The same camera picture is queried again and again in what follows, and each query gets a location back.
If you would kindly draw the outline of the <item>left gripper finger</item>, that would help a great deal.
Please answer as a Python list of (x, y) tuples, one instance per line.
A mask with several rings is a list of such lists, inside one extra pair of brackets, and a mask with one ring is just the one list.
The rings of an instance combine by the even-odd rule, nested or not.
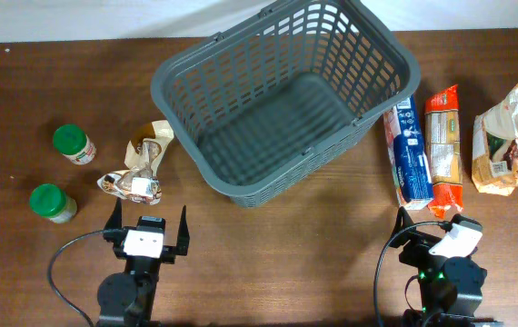
[(176, 255), (187, 255), (188, 248), (190, 245), (190, 233), (188, 230), (188, 224), (186, 221), (186, 206), (183, 206), (181, 212), (181, 219), (178, 228), (176, 246), (174, 248), (174, 252)]
[(122, 228), (123, 214), (122, 214), (122, 199), (117, 198), (115, 207), (108, 218), (104, 229), (105, 230), (119, 230)]

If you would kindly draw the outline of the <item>beige snack bag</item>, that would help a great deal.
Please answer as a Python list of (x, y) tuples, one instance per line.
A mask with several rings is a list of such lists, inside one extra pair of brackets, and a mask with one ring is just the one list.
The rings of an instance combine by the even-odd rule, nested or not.
[(157, 170), (173, 140), (174, 130), (166, 120), (142, 125), (126, 146), (126, 169), (103, 175), (97, 180), (97, 186), (122, 200), (158, 204), (162, 189)]

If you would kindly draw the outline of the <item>green lid jar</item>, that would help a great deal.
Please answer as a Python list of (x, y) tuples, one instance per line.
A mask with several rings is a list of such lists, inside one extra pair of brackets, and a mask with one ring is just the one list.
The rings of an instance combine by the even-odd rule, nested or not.
[(29, 206), (53, 223), (68, 223), (77, 213), (77, 202), (52, 183), (37, 186), (29, 197)]
[(94, 143), (76, 124), (64, 124), (53, 135), (54, 148), (76, 165), (89, 164), (96, 155)]

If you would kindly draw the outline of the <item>blue white carton box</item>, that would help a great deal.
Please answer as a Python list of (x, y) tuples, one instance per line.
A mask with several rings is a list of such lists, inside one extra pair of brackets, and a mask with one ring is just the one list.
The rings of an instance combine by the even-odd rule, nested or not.
[(433, 200), (433, 183), (413, 97), (385, 112), (383, 123), (398, 203), (422, 210)]

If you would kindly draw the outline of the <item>orange pasta packet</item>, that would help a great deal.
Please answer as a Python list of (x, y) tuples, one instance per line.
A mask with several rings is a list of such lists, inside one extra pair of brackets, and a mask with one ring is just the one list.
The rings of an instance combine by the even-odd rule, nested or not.
[(455, 207), (463, 209), (463, 172), (460, 151), (458, 85), (425, 102), (425, 145), (433, 182), (430, 212), (439, 219)]

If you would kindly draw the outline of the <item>tan orange snack bag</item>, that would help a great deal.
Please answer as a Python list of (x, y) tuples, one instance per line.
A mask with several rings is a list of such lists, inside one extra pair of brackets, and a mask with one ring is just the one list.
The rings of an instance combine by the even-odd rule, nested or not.
[(508, 196), (518, 187), (518, 84), (475, 117), (472, 180), (480, 193)]

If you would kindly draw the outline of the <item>grey plastic shopping basket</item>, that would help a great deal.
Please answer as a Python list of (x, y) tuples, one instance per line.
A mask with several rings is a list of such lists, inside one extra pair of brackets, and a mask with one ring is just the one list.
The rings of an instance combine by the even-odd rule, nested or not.
[(263, 205), (354, 147), (421, 81), (359, 1), (276, 1), (164, 61), (150, 90), (207, 184)]

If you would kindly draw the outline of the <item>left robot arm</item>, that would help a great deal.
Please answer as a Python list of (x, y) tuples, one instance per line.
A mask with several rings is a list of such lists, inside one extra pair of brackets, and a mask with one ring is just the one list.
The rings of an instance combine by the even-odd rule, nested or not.
[(166, 245), (165, 219), (141, 216), (135, 227), (123, 227), (122, 201), (105, 224), (104, 239), (112, 244), (115, 257), (125, 261), (122, 272), (107, 276), (99, 285), (99, 326), (152, 327), (162, 323), (152, 318), (160, 267), (186, 256), (190, 234), (186, 210), (181, 212), (175, 245)]

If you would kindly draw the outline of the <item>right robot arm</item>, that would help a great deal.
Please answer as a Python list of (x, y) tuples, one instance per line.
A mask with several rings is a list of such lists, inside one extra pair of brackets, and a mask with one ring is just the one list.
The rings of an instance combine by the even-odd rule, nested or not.
[(404, 327), (499, 327), (493, 318), (477, 318), (474, 313), (483, 301), (482, 287), (487, 270), (473, 261), (483, 226), (456, 214), (449, 221), (436, 223), (443, 237), (424, 233), (405, 208), (396, 216), (389, 246), (403, 247), (399, 262), (417, 270), (411, 280), (419, 284), (422, 308), (403, 313)]

